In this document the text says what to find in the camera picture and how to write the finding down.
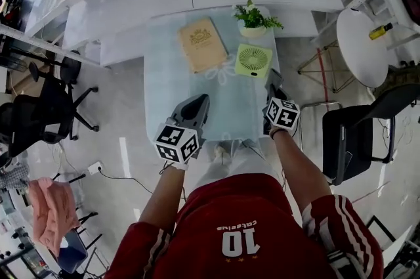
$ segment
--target white pot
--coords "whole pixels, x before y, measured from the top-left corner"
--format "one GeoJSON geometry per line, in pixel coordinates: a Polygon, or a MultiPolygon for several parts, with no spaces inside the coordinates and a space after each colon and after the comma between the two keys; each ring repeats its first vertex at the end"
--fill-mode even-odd
{"type": "Polygon", "coordinates": [[[267,31],[267,28],[265,28],[264,26],[257,27],[257,28],[246,28],[246,27],[241,26],[239,28],[239,31],[242,34],[242,36],[248,39],[256,39],[258,37],[263,36],[265,32],[267,31]]]}

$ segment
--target power strip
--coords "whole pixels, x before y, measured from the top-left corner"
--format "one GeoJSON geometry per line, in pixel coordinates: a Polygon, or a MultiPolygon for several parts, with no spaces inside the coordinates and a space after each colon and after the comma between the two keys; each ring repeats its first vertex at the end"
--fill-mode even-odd
{"type": "Polygon", "coordinates": [[[95,162],[93,165],[90,165],[88,170],[91,175],[94,175],[96,173],[99,173],[99,171],[103,171],[104,165],[102,164],[102,162],[98,161],[95,162]]]}

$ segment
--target black and white marker cube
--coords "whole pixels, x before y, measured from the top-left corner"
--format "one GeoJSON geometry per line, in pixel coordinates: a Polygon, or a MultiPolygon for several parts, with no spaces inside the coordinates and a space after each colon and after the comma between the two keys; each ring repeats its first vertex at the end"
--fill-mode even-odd
{"type": "Polygon", "coordinates": [[[197,131],[163,123],[153,144],[162,159],[179,164],[185,164],[200,148],[197,131]]]}
{"type": "Polygon", "coordinates": [[[274,126],[290,130],[296,126],[300,113],[298,105],[273,97],[266,116],[274,126]]]}

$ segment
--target small desk fan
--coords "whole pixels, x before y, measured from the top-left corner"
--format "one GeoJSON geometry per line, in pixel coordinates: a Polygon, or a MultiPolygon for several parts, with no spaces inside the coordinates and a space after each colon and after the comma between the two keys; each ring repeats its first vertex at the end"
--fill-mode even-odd
{"type": "Polygon", "coordinates": [[[265,77],[271,65],[271,49],[240,44],[236,57],[235,72],[238,75],[265,77]]]}

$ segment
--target beige book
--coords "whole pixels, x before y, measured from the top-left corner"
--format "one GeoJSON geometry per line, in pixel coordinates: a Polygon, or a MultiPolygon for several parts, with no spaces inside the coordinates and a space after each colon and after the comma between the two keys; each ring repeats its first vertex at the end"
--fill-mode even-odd
{"type": "Polygon", "coordinates": [[[210,18],[181,28],[178,37],[194,73],[206,71],[227,58],[226,50],[210,18]]]}

